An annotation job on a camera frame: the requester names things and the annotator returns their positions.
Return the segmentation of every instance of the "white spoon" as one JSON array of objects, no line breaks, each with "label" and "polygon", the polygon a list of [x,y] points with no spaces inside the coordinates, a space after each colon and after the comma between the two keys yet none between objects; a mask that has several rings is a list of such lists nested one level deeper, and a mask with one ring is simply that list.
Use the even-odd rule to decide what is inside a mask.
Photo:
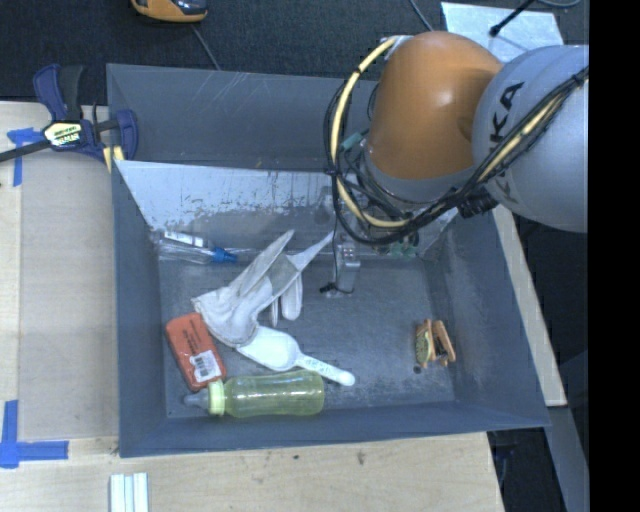
[{"label": "white spoon", "polygon": [[256,363],[277,372],[284,372],[294,366],[299,366],[317,372],[343,386],[353,386],[356,381],[352,373],[303,354],[295,338],[287,333],[262,325],[258,326],[251,343],[237,347],[236,350]]}]

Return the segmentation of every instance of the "white label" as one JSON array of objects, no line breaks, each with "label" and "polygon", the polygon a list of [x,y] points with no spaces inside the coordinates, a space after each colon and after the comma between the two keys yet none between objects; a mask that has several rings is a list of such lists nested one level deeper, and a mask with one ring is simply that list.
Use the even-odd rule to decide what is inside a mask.
[{"label": "white label", "polygon": [[176,242],[182,242],[183,244],[192,245],[194,247],[204,247],[204,239],[199,236],[177,233],[175,231],[166,231],[164,237],[169,240],[175,240]]},{"label": "white label", "polygon": [[211,350],[191,356],[189,361],[195,368],[194,374],[198,382],[206,382],[222,375],[218,361]]}]

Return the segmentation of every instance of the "plastic bottle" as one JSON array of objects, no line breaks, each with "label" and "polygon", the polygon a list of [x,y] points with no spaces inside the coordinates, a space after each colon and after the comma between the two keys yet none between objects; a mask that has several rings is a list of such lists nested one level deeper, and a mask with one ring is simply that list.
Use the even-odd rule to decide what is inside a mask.
[{"label": "plastic bottle", "polygon": [[203,238],[186,233],[158,230],[151,234],[151,240],[160,256],[167,259],[185,260],[201,265],[238,261],[235,254],[231,254]]},{"label": "plastic bottle", "polygon": [[324,381],[308,370],[259,377],[232,377],[209,385],[184,398],[186,405],[201,407],[212,415],[236,418],[269,414],[307,416],[324,406]]}]

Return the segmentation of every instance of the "orange box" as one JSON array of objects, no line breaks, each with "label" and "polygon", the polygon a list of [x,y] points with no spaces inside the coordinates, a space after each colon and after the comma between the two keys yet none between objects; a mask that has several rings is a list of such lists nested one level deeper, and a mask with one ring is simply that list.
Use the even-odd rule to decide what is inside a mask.
[{"label": "orange box", "polygon": [[167,322],[166,333],[180,371],[191,391],[224,379],[227,370],[199,313],[189,313]]}]

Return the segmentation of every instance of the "wooden table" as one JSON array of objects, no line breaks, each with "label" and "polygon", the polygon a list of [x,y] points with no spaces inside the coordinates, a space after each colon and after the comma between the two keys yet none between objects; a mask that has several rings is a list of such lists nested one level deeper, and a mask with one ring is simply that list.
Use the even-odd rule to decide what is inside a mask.
[{"label": "wooden table", "polygon": [[[40,128],[48,121],[39,104],[0,102],[0,151],[13,147],[4,137],[9,129]],[[65,165],[82,161],[48,151],[27,158],[23,187],[32,166],[50,164],[55,172],[63,159],[69,159]],[[19,381],[22,188],[12,187],[12,174],[13,162],[0,164],[0,406],[18,398]],[[505,210],[495,214],[512,279],[520,283],[516,294],[527,312],[525,328],[545,399],[562,405],[566,400],[513,219]],[[148,473],[154,512],[504,510],[484,433],[138,459],[121,459],[117,447],[113,436],[71,439],[68,460],[0,469],[0,510],[107,510],[110,475],[136,472]]]}]

